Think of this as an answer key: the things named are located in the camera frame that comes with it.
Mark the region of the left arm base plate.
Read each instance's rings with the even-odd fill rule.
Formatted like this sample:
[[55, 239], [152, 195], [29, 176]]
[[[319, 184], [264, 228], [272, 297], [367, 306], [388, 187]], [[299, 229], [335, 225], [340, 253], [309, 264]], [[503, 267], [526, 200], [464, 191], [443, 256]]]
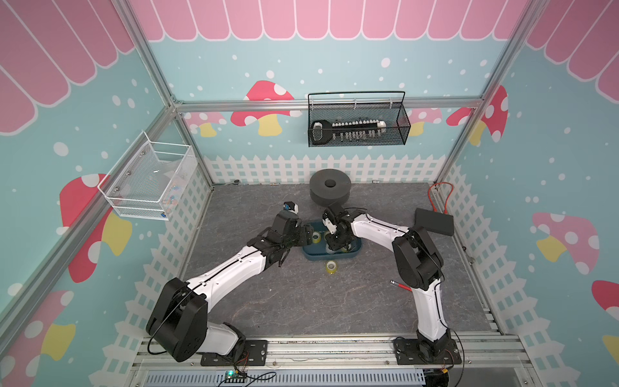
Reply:
[[216, 366], [265, 366], [269, 342], [267, 340], [241, 340], [227, 355], [203, 353], [200, 365]]

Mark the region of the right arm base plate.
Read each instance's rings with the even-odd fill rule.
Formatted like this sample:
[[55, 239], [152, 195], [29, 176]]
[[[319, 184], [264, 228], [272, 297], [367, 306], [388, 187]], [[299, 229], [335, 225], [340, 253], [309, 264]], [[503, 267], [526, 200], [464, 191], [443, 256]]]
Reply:
[[430, 342], [424, 338], [406, 339], [400, 336], [392, 343], [398, 365], [435, 364], [450, 368], [462, 364], [457, 343], [449, 337]]

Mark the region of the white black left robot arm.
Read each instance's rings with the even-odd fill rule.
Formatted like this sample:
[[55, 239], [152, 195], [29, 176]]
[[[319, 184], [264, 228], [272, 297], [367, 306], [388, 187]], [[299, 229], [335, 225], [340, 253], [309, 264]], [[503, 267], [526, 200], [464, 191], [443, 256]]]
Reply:
[[274, 264], [281, 266], [292, 248], [312, 244], [314, 230], [302, 223], [298, 206], [284, 203], [272, 226], [248, 241], [235, 256], [211, 271], [183, 281], [169, 280], [161, 290], [146, 325], [156, 341], [177, 362], [196, 353], [239, 361], [246, 338], [228, 323], [212, 323], [208, 314], [232, 290]]

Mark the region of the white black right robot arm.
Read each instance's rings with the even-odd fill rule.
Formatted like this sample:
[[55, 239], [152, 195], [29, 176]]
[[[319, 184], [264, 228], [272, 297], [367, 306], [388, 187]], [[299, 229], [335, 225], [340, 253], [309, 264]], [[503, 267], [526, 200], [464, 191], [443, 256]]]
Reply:
[[401, 280], [412, 290], [418, 314], [417, 344], [424, 361], [434, 361], [452, 342], [444, 319], [441, 285], [443, 258], [422, 227], [404, 227], [376, 219], [364, 211], [348, 211], [338, 204], [322, 215], [330, 249], [338, 250], [357, 239], [390, 250]]

